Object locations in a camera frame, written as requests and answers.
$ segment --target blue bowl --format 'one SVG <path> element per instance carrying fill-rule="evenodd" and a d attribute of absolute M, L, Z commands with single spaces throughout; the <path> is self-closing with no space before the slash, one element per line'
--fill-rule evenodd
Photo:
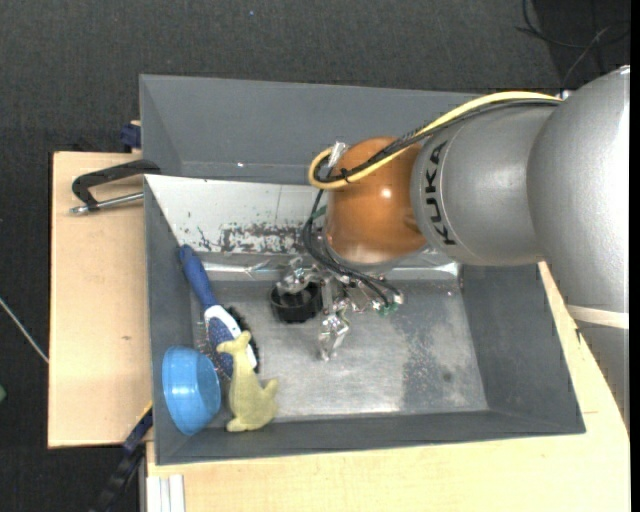
<path fill-rule="evenodd" d="M 171 419 L 187 436 L 200 432 L 220 410 L 213 363 L 189 347 L 170 347 L 162 360 L 162 387 Z"/>

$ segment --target floor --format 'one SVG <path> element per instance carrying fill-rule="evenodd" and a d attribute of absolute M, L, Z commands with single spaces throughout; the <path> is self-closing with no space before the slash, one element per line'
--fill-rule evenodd
<path fill-rule="evenodd" d="M 0 297 L 46 352 L 50 154 L 122 151 L 139 73 L 556 92 L 630 62 L 630 0 L 525 5 L 578 47 L 523 32 L 523 5 L 500 0 L 2 2 Z M 119 448 L 47 450 L 47 366 L 4 311 L 0 384 L 0 512 L 88 510 Z"/>

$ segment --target yellow toy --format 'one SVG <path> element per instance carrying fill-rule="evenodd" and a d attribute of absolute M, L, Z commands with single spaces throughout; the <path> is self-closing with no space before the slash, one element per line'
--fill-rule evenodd
<path fill-rule="evenodd" d="M 251 333 L 242 331 L 235 340 L 217 347 L 218 352 L 225 352 L 233 358 L 229 406 L 234 418 L 227 423 L 229 432 L 257 430 L 269 423 L 277 411 L 274 397 L 278 391 L 278 380 L 272 379 L 262 388 L 247 357 L 250 339 Z"/>

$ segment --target metal clamp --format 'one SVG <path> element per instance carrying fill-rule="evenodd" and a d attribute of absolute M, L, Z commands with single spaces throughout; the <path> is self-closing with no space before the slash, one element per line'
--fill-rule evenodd
<path fill-rule="evenodd" d="M 69 211 L 75 214 L 95 212 L 102 208 L 108 208 L 110 206 L 116 206 L 122 203 L 128 203 L 137 199 L 142 199 L 143 193 L 138 192 L 136 194 L 128 194 L 122 197 L 116 197 L 114 199 L 108 199 L 106 201 L 98 201 L 89 188 L 103 185 L 104 183 L 110 183 L 112 181 L 121 180 L 136 174 L 160 174 L 160 168 L 149 160 L 136 160 L 135 162 L 128 162 L 122 165 L 116 165 L 100 171 L 83 174 L 77 177 L 71 190 L 80 199 L 84 205 L 71 208 Z"/>

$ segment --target wooden table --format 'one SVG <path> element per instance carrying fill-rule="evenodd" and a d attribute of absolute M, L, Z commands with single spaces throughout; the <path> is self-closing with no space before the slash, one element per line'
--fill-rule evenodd
<path fill-rule="evenodd" d="M 142 205 L 68 213 L 79 204 L 74 177 L 136 158 L 54 156 L 51 448 L 120 443 L 151 399 Z M 178 466 L 156 466 L 150 441 L 148 474 L 183 474 L 189 512 L 630 510 L 629 437 L 545 264 L 541 272 L 585 434 Z"/>

